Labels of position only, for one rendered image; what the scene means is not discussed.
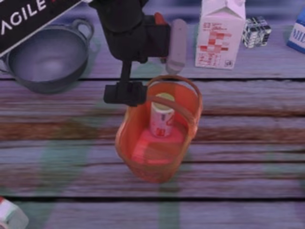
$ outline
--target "tabletop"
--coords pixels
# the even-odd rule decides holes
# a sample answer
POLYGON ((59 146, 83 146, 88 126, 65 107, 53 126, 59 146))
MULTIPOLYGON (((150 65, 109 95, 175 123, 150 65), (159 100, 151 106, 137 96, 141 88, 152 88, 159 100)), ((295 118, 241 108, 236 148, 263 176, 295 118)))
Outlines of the tabletop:
MULTIPOLYGON (((75 9, 62 22, 83 17, 75 9)), ((30 229, 303 229, 305 227, 305 55, 285 45, 293 21, 271 21, 266 47, 241 45, 234 70, 194 67, 189 25, 180 73, 203 94, 197 136, 173 179, 150 184, 118 157, 126 106, 103 102, 121 63, 95 25, 88 67, 77 84, 41 95, 0 75, 0 194, 30 229)), ((164 74, 151 58, 134 64, 144 83, 164 74)))

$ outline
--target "pink and white carton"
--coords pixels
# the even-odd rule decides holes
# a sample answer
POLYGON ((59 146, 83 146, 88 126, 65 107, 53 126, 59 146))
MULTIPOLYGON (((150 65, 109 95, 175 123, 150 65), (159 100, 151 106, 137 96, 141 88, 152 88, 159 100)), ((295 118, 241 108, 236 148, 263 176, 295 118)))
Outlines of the pink and white carton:
POLYGON ((245 0, 203 0, 195 66, 233 69, 245 22, 245 0))

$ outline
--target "red checkered pattern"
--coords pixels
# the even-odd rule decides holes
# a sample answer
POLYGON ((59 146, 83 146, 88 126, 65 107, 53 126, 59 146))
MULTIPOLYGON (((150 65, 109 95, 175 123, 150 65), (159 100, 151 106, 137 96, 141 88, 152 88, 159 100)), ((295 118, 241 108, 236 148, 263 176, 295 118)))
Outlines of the red checkered pattern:
POLYGON ((208 45, 199 46, 200 50, 203 52, 214 52, 214 53, 220 53, 221 51, 228 51, 229 48, 227 46, 229 45, 229 43, 224 42, 224 39, 226 37, 231 37, 231 36, 232 35, 229 33, 218 33, 213 31, 210 33, 208 45))

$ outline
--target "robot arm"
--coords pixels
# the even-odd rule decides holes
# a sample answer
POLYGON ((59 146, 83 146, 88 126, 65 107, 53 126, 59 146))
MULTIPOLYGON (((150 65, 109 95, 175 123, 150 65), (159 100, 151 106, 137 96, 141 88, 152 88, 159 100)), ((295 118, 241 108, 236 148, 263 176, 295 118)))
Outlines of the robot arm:
POLYGON ((141 82, 130 82, 132 62, 146 63, 149 57, 167 57, 171 27, 143 13, 148 0, 84 1, 97 10, 109 50, 122 61, 121 79, 116 85, 106 86, 105 102, 129 106, 145 103, 147 87, 141 82))

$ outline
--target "blue and white box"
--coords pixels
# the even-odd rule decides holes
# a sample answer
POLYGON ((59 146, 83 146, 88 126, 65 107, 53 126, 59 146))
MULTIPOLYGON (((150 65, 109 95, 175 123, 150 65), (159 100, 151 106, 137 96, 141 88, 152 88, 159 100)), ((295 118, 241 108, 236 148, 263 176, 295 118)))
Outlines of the blue and white box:
POLYGON ((290 48, 305 53, 305 8, 297 17, 287 45, 290 48))

